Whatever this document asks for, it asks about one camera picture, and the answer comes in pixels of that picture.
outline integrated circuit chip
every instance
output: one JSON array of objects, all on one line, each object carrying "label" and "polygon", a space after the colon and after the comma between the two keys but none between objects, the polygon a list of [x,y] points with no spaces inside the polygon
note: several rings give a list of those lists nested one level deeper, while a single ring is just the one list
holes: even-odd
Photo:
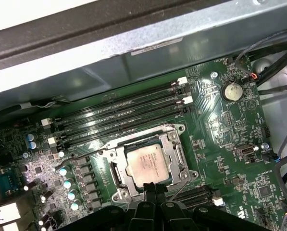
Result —
[{"label": "integrated circuit chip", "polygon": [[261,197],[269,196],[271,194],[270,188],[266,185],[259,188],[259,193]]},{"label": "integrated circuit chip", "polygon": [[159,144],[146,146],[127,153],[127,172],[133,177],[137,187],[143,183],[158,183],[169,178],[162,147]]},{"label": "integrated circuit chip", "polygon": [[36,167],[34,170],[36,171],[37,174],[42,172],[41,167]]}]

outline dimm slot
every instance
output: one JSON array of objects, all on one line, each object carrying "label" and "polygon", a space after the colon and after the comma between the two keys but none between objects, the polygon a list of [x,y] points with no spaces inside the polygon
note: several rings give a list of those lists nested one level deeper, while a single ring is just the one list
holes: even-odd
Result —
[{"label": "dimm slot", "polygon": [[88,137],[85,137],[86,139],[84,139],[84,140],[80,140],[80,141],[76,141],[74,143],[70,143],[70,147],[74,147],[74,146],[77,146],[77,145],[85,144],[85,143],[91,142],[91,141],[93,141],[95,139],[100,139],[100,138],[107,137],[107,136],[110,136],[110,135],[115,135],[118,132],[120,132],[123,135],[131,133],[131,132],[134,131],[135,128],[137,128],[140,125],[143,126],[143,125],[145,125],[145,124],[147,124],[147,123],[149,123],[151,121],[157,121],[159,119],[166,119],[167,117],[171,117],[171,116],[175,116],[177,114],[188,112],[187,110],[184,111],[184,109],[185,108],[181,108],[179,110],[171,111],[170,113],[167,113],[167,114],[162,114],[162,115],[153,116],[151,118],[147,118],[147,119],[139,121],[138,123],[135,123],[135,124],[123,126],[123,127],[116,128],[116,129],[113,129],[113,130],[104,131],[104,132],[96,134],[96,135],[88,136]]},{"label": "dimm slot", "polygon": [[101,128],[101,127],[104,127],[104,126],[108,126],[110,124],[116,124],[118,122],[120,122],[121,120],[125,120],[125,119],[130,119],[130,118],[133,118],[135,116],[139,116],[139,115],[142,115],[142,114],[146,114],[146,113],[150,113],[150,112],[154,112],[155,110],[159,110],[159,109],[163,109],[165,107],[168,107],[168,106],[174,106],[176,105],[176,102],[177,100],[176,99],[173,99],[171,101],[168,101],[166,102],[166,104],[162,104],[161,107],[151,107],[149,108],[148,110],[145,110],[143,111],[141,107],[141,110],[136,112],[136,109],[132,110],[130,113],[128,114],[125,114],[121,117],[114,117],[114,118],[110,118],[108,120],[99,120],[99,122],[96,122],[95,121],[95,124],[93,124],[92,126],[85,126],[85,127],[81,127],[81,126],[77,126],[77,129],[76,130],[71,130],[71,132],[66,132],[66,134],[68,136],[73,136],[73,135],[78,135],[80,133],[84,133],[84,132],[89,132],[89,131],[93,131],[97,128]]}]

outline solid capacitor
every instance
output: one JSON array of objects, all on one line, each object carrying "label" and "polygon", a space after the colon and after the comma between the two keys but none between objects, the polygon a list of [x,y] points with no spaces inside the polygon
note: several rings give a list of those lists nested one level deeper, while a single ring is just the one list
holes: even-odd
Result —
[{"label": "solid capacitor", "polygon": [[81,205],[81,201],[80,200],[75,200],[72,205],[71,205],[71,209],[76,211],[79,209],[79,206]]},{"label": "solid capacitor", "polygon": [[69,189],[69,188],[72,186],[73,183],[74,183],[74,180],[73,180],[72,178],[69,178],[69,179],[67,179],[67,180],[64,182],[63,186],[64,186],[66,189]]},{"label": "solid capacitor", "polygon": [[59,173],[60,173],[61,176],[65,176],[69,171],[70,171],[70,167],[68,167],[68,166],[63,166],[63,167],[59,170]]},{"label": "solid capacitor", "polygon": [[32,181],[32,182],[30,182],[24,186],[24,190],[28,191],[28,190],[32,189],[33,187],[35,187],[36,185],[37,185],[37,183],[35,181]]}]

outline screw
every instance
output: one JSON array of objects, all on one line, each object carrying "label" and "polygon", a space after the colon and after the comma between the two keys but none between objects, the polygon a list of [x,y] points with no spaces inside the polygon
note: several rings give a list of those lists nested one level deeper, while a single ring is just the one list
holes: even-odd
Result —
[{"label": "screw", "polygon": [[211,78],[217,78],[218,77],[218,73],[213,71],[211,72]]},{"label": "screw", "polygon": [[202,207],[202,208],[199,208],[199,211],[200,211],[201,213],[207,213],[207,212],[208,212],[208,209]]},{"label": "screw", "polygon": [[172,207],[174,207],[174,204],[169,202],[169,203],[166,203],[166,206],[169,207],[169,208],[172,208]]},{"label": "screw", "polygon": [[29,157],[29,153],[23,153],[23,158],[27,159]]},{"label": "screw", "polygon": [[268,143],[262,143],[262,144],[261,144],[261,148],[262,148],[263,150],[267,150],[267,149],[269,149],[269,144],[268,144]]},{"label": "screw", "polygon": [[174,140],[176,139],[176,134],[174,132],[169,134],[169,139]]},{"label": "screw", "polygon": [[181,172],[181,177],[183,179],[186,179],[188,177],[188,174],[186,172]]}]

